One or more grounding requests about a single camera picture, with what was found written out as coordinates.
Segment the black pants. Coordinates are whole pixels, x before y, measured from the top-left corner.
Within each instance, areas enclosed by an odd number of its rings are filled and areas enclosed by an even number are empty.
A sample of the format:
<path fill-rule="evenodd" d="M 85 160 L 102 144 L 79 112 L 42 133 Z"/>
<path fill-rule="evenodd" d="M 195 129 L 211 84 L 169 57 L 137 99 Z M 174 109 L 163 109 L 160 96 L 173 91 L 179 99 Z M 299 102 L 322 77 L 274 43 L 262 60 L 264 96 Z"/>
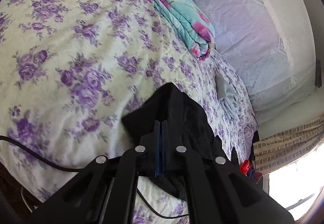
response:
<path fill-rule="evenodd" d="M 203 158 L 225 157 L 222 140 L 208 123 L 204 109 L 173 83 L 160 87 L 139 109 L 122 118 L 135 145 L 154 131 L 156 121 L 167 122 L 169 142 L 192 148 Z"/>

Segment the red and blue clothes pile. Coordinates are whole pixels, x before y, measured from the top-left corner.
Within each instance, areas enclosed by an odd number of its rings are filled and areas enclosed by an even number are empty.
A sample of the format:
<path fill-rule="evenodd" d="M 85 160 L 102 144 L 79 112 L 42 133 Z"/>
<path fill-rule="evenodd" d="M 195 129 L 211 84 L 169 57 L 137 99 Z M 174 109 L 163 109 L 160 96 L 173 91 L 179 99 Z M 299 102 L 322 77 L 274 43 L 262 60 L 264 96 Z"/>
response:
<path fill-rule="evenodd" d="M 247 178 L 252 180 L 255 184 L 258 184 L 263 177 L 263 174 L 259 171 L 256 171 L 252 161 L 248 159 L 239 165 L 239 170 L 243 175 L 247 176 Z"/>

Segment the beige checked curtain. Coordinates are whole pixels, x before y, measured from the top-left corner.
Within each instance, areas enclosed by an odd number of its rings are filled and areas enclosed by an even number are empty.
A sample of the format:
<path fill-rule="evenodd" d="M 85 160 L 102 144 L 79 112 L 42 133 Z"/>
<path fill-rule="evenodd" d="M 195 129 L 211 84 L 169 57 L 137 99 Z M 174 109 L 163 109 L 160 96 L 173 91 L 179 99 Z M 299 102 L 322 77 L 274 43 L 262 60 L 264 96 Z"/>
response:
<path fill-rule="evenodd" d="M 269 174 L 295 162 L 323 144 L 323 114 L 295 128 L 253 144 L 255 169 Z"/>

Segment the folded grey garment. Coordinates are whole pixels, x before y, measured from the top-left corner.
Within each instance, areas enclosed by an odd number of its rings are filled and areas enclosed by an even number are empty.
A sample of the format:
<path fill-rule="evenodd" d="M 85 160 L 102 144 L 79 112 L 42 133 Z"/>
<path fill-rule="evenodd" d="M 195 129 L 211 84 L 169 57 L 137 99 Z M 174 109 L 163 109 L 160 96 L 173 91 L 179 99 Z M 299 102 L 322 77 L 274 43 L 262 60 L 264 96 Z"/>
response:
<path fill-rule="evenodd" d="M 218 73 L 215 76 L 218 102 L 229 120 L 238 119 L 239 98 L 234 88 Z"/>

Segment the purple floral bedspread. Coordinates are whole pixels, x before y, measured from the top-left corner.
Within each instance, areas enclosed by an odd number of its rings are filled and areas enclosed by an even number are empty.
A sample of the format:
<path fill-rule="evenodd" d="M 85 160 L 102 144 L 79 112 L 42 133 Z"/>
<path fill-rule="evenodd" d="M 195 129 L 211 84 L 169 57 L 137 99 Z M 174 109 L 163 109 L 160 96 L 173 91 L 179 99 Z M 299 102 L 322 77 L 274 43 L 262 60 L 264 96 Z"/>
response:
<path fill-rule="evenodd" d="M 233 86 L 238 119 L 218 102 Z M 1 0 L 1 134 L 82 167 L 131 145 L 121 118 L 172 82 L 206 111 L 227 155 L 247 158 L 256 120 L 245 86 L 213 51 L 199 62 L 148 0 Z"/>

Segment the folded turquoise floral quilt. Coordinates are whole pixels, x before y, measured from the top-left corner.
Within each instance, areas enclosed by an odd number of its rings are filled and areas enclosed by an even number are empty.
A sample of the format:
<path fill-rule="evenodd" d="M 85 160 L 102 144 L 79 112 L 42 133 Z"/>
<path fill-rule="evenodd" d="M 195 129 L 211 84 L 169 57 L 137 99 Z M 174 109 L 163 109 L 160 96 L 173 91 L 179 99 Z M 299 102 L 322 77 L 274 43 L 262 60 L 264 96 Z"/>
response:
<path fill-rule="evenodd" d="M 188 51 L 204 61 L 215 48 L 215 29 L 193 0 L 148 0 L 171 24 Z"/>

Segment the lilac lace-covered headboard pillow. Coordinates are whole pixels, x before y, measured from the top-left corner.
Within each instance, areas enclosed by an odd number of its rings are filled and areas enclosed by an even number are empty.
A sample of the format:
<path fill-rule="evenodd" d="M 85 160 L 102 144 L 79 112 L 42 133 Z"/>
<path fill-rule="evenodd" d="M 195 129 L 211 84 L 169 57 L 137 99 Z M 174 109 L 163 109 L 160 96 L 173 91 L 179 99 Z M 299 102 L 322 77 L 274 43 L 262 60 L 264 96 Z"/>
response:
<path fill-rule="evenodd" d="M 315 43 L 303 0 L 193 0 L 217 51 L 245 84 L 260 123 L 315 89 Z"/>

